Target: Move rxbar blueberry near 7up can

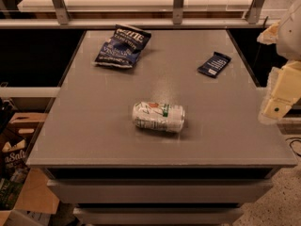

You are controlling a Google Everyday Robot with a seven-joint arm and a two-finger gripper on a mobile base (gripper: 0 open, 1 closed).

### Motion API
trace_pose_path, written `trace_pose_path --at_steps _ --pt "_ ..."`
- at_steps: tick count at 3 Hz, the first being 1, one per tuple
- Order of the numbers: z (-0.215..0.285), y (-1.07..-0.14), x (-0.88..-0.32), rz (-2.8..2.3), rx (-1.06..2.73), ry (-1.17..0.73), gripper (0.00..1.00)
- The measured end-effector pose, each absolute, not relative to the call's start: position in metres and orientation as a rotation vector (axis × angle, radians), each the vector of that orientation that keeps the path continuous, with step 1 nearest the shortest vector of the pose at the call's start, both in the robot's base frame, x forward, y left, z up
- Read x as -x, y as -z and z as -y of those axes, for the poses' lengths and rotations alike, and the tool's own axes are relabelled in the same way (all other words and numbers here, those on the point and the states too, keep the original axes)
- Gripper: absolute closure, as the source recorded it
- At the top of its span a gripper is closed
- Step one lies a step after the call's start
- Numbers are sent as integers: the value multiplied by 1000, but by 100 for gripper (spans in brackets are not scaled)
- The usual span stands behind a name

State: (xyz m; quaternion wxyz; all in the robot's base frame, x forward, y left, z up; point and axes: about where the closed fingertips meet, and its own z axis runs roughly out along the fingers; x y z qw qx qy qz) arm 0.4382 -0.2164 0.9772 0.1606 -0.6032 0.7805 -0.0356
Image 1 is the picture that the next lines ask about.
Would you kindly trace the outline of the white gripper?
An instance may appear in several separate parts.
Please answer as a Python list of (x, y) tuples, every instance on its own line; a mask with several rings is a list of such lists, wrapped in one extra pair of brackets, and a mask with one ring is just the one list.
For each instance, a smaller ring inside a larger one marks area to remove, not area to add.
[[(257, 37), (257, 42), (277, 43), (279, 22), (271, 24)], [(273, 67), (269, 73), (266, 93), (258, 115), (259, 122), (274, 124), (280, 121), (301, 99), (301, 62), (289, 61), (281, 69)]]

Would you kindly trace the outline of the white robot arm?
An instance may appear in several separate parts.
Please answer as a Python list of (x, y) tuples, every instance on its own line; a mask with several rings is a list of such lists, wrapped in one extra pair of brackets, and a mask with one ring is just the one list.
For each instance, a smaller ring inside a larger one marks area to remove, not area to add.
[(273, 124), (301, 99), (301, 0), (296, 0), (279, 22), (261, 32), (257, 42), (274, 44), (277, 53), (287, 59), (280, 69), (273, 67), (269, 72), (258, 116), (261, 123)]

